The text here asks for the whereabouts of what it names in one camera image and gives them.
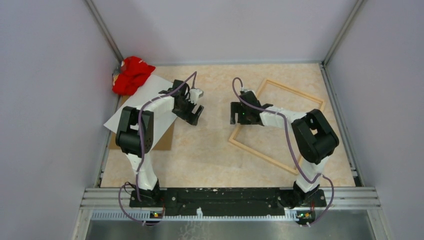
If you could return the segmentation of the wooden picture frame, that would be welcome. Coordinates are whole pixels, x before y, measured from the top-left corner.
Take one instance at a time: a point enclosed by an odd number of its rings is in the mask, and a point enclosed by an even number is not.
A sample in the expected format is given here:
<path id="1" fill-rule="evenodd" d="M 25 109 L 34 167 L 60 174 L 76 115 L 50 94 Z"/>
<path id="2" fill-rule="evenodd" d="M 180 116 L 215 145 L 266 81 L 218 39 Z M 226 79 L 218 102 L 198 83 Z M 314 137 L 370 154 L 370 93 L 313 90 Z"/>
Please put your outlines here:
<path id="1" fill-rule="evenodd" d="M 324 111 L 327 106 L 327 101 L 322 98 L 270 79 L 265 79 L 255 93 L 261 104 L 272 104 L 293 112 Z M 292 175 L 299 173 L 284 128 L 236 124 L 228 141 Z"/>

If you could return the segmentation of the brown backing board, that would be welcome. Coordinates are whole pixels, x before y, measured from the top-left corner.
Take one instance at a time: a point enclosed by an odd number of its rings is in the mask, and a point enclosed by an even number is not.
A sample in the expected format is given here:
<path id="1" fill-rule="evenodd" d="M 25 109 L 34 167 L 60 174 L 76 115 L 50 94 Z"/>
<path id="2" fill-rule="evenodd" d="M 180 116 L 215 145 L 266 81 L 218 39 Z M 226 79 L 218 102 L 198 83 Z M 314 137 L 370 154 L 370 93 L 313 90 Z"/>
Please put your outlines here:
<path id="1" fill-rule="evenodd" d="M 120 150 L 120 147 L 116 145 L 116 134 L 115 131 L 119 124 L 119 115 L 121 107 L 124 105 L 129 96 L 122 96 L 118 101 L 118 111 L 112 115 L 112 117 L 106 121 L 104 126 L 111 131 L 111 138 L 108 144 L 109 150 Z M 168 111 L 159 117 L 155 116 L 154 119 L 154 134 L 152 150 L 157 151 L 170 151 L 172 149 L 172 141 L 174 134 L 174 121 L 176 115 Z"/>

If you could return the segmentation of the printed photo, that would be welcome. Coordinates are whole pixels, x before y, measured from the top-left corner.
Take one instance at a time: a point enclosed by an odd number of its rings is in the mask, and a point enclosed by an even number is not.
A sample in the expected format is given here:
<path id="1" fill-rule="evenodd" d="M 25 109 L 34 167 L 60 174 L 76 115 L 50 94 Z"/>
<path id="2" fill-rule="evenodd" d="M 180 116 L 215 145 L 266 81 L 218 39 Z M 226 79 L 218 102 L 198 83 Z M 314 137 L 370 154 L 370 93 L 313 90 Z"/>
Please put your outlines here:
<path id="1" fill-rule="evenodd" d="M 159 95 L 160 91 L 167 90 L 173 86 L 171 81 L 161 78 L 152 74 L 144 85 L 130 96 L 123 105 L 112 115 L 112 117 L 104 123 L 104 126 L 116 133 L 118 130 L 121 112 L 124 107 L 142 107 L 145 103 Z M 154 128 L 153 128 L 153 145 L 160 141 L 161 137 L 174 123 L 177 116 L 171 111 L 165 112 L 161 115 L 157 111 L 154 112 Z"/>

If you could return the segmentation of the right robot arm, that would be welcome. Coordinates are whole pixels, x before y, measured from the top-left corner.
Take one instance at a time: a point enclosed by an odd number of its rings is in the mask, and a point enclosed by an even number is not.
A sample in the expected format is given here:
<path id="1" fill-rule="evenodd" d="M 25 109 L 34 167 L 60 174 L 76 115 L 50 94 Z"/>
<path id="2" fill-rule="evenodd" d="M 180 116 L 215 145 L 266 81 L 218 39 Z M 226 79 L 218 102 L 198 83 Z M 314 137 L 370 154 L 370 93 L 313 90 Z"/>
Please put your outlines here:
<path id="1" fill-rule="evenodd" d="M 295 163 L 299 174 L 293 189 L 282 193 L 286 208 L 307 206 L 319 190 L 320 178 L 340 141 L 321 110 L 296 112 L 272 104 L 260 104 L 252 90 L 241 91 L 238 101 L 230 103 L 230 124 L 259 125 L 283 129 L 289 152 L 294 154 L 289 133 L 295 138 L 303 164 Z"/>

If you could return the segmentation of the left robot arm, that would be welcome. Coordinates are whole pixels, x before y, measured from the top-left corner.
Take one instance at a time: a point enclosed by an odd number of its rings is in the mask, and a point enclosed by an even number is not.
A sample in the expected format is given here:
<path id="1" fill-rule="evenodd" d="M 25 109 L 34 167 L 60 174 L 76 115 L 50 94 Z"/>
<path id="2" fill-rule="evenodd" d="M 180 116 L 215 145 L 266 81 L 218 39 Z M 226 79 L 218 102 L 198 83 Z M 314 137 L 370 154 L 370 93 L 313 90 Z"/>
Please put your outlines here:
<path id="1" fill-rule="evenodd" d="M 150 150 L 154 146 L 155 120 L 172 113 L 192 126 L 198 124 L 204 107 L 198 101 L 204 91 L 189 86 L 185 81 L 174 80 L 171 88 L 162 90 L 156 97 L 140 107 L 122 109 L 115 143 L 129 159 L 135 174 L 134 198 L 154 207 L 160 202 L 160 185 L 154 173 Z"/>

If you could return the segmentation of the red cloth doll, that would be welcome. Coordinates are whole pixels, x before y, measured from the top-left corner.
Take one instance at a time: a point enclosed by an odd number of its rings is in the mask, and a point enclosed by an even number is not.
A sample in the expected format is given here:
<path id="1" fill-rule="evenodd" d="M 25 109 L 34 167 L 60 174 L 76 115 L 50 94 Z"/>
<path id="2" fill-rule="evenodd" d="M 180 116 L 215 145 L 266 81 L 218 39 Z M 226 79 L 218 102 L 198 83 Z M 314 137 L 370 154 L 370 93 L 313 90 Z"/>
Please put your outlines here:
<path id="1" fill-rule="evenodd" d="M 132 96 L 143 86 L 156 67 L 142 58 L 125 58 L 112 74 L 112 91 L 120 96 Z"/>

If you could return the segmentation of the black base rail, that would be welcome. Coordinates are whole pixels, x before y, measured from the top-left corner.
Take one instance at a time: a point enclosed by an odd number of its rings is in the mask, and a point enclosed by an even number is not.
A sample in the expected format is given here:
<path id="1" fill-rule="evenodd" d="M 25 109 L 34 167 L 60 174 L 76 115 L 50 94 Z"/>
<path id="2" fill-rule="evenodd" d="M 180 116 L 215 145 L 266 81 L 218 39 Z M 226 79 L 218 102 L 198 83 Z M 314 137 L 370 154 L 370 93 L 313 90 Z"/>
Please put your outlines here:
<path id="1" fill-rule="evenodd" d="M 326 207 L 324 191 L 302 193 L 279 187 L 155 188 L 131 192 L 131 208 L 160 208 L 166 217 L 283 216 L 287 209 Z"/>

